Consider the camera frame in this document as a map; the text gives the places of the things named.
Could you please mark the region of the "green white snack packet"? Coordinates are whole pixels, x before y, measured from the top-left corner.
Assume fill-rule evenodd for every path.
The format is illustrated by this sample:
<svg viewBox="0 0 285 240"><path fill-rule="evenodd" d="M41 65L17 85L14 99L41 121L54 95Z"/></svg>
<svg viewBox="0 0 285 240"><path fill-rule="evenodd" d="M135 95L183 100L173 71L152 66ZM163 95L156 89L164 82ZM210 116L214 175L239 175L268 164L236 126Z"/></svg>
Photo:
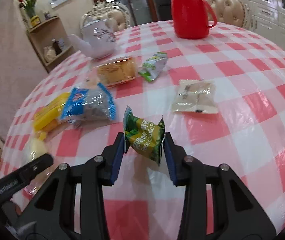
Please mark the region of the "green white snack packet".
<svg viewBox="0 0 285 240"><path fill-rule="evenodd" d="M146 81L153 82L162 72L167 60L168 56L166 53L157 52L142 64L138 74Z"/></svg>

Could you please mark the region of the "green garlic pea packet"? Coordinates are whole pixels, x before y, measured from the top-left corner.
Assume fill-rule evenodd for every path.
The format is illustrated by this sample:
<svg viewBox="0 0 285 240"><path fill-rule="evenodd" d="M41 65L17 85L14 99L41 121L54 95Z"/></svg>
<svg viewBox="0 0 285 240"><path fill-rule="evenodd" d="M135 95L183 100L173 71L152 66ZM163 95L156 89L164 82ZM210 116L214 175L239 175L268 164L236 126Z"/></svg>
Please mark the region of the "green garlic pea packet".
<svg viewBox="0 0 285 240"><path fill-rule="evenodd" d="M131 147L136 153L154 161L158 166L162 158L165 123L162 118L157 124L138 118L127 106L123 116L125 153Z"/></svg>

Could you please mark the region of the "red thermos jug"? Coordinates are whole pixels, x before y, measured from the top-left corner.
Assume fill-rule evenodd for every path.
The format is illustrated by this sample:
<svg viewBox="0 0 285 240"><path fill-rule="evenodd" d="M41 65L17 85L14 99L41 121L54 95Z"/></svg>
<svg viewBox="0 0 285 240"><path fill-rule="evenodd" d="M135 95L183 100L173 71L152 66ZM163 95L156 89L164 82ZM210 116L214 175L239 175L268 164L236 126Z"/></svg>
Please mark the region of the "red thermos jug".
<svg viewBox="0 0 285 240"><path fill-rule="evenodd" d="M171 0L171 14L179 38L206 38L209 29L217 25L217 17L205 0Z"/></svg>

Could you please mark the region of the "beige tufted chair middle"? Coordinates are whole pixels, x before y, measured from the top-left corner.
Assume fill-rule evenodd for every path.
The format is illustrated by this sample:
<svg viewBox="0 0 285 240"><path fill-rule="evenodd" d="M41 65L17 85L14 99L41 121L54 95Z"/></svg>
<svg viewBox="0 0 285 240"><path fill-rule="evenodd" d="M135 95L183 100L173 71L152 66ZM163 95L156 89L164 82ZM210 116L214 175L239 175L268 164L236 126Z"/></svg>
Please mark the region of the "beige tufted chair middle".
<svg viewBox="0 0 285 240"><path fill-rule="evenodd" d="M104 19L111 19L114 32L133 26L131 14L125 5L120 2L101 1L97 1L97 3L81 17L79 26L82 29L88 22Z"/></svg>

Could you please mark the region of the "white floral teapot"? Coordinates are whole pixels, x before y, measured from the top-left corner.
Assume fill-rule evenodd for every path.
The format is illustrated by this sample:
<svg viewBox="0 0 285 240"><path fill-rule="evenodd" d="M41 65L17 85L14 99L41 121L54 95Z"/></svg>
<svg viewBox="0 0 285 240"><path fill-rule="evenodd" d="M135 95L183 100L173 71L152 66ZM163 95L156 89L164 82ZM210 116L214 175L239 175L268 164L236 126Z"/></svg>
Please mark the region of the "white floral teapot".
<svg viewBox="0 0 285 240"><path fill-rule="evenodd" d="M111 55L116 48L116 37L111 18L93 20L81 28L82 38L75 34L68 36L70 43L86 57L94 60Z"/></svg>

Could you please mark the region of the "beige tufted chair far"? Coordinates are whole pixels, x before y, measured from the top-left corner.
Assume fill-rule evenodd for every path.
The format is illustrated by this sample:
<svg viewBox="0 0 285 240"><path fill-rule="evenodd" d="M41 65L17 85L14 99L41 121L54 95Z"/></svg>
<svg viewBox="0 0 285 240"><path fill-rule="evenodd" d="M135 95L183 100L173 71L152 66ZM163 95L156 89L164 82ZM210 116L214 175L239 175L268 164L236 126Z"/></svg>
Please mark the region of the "beige tufted chair far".
<svg viewBox="0 0 285 240"><path fill-rule="evenodd" d="M247 0L205 0L215 13L218 22L249 30L252 12Z"/></svg>

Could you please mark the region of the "yellow jar on shelf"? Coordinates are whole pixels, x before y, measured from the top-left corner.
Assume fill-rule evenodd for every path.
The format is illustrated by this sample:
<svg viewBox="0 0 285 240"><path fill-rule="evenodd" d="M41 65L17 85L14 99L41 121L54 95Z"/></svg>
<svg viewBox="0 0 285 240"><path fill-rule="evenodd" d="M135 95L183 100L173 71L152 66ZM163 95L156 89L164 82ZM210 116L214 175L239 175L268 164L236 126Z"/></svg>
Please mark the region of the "yellow jar on shelf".
<svg viewBox="0 0 285 240"><path fill-rule="evenodd" d="M41 20L38 15L33 16L30 18L32 28L35 28L37 25L41 24Z"/></svg>

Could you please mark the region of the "wooden corner shelf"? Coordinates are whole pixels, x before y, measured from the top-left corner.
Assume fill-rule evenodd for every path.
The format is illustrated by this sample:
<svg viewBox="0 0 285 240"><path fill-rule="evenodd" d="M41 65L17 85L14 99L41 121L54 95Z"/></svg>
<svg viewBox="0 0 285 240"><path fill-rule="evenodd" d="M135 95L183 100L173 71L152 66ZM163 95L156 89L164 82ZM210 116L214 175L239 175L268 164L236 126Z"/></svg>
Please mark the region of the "wooden corner shelf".
<svg viewBox="0 0 285 240"><path fill-rule="evenodd" d="M57 16L28 30L27 36L48 73L75 52L62 21Z"/></svg>

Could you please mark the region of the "red white checkered tablecloth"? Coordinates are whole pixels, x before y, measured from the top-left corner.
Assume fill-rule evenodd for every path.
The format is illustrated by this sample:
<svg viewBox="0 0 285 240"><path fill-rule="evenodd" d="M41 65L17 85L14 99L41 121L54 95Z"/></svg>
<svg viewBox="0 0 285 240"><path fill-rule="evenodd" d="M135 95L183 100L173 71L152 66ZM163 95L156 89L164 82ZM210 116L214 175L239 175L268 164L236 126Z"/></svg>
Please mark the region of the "red white checkered tablecloth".
<svg viewBox="0 0 285 240"><path fill-rule="evenodd" d="M260 35L218 23L203 40L176 37L172 21L117 32L112 58L134 56L138 64L154 53L168 61L154 83L142 77L110 89L117 117L112 123L61 126L49 139L55 163L85 163L122 132L128 106L135 116L158 123L175 143L207 165L227 163L273 222L285 228L285 51ZM63 61L17 110L2 153L0 176L22 166L33 116L54 98L80 86L90 61L81 52ZM212 80L218 114L172 113L180 80ZM137 154L124 155L118 180L104 187L111 239L177 239L184 187L175 187L164 155L161 166Z"/></svg>

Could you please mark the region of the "blue silver snack packet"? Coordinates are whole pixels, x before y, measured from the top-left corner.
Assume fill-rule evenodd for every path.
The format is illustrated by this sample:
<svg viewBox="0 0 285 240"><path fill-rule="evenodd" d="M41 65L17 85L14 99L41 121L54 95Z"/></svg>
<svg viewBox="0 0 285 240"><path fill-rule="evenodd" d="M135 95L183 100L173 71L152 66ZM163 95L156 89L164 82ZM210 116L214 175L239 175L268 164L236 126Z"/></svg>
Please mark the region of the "blue silver snack packet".
<svg viewBox="0 0 285 240"><path fill-rule="evenodd" d="M70 123L81 121L113 121L116 106L113 96L102 83L90 88L74 87L63 107L60 119Z"/></svg>

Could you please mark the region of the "yellow snack packet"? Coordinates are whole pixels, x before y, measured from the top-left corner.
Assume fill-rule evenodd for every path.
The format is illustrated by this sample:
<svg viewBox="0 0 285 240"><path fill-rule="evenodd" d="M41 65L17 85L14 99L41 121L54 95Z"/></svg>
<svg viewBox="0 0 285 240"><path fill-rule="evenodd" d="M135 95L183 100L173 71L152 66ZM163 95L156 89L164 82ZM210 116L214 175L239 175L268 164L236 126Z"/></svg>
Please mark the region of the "yellow snack packet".
<svg viewBox="0 0 285 240"><path fill-rule="evenodd" d="M35 137L45 140L47 135L61 124L61 115L70 93L62 93L46 106L36 111L33 116Z"/></svg>

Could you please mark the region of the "clear pastry snack packet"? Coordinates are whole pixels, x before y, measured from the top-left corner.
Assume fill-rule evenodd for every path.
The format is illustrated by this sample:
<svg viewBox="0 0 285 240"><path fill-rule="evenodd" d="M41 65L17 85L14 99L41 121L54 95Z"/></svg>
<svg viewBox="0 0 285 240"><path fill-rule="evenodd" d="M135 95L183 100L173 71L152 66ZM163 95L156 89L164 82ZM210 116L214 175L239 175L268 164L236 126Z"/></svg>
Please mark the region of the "clear pastry snack packet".
<svg viewBox="0 0 285 240"><path fill-rule="evenodd" d="M173 112L217 114L213 81L179 80L177 95L171 105Z"/></svg>

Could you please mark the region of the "orange bread snack packet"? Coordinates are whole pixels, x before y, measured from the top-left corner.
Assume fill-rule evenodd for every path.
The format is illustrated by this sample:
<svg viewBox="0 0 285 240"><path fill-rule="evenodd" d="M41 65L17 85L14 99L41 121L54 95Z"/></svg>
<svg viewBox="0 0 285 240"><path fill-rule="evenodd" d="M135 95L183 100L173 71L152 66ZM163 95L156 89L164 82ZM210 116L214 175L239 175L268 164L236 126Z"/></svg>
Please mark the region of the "orange bread snack packet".
<svg viewBox="0 0 285 240"><path fill-rule="evenodd" d="M114 87L136 78L138 66L132 56L121 57L107 61L94 67L98 79L106 87Z"/></svg>

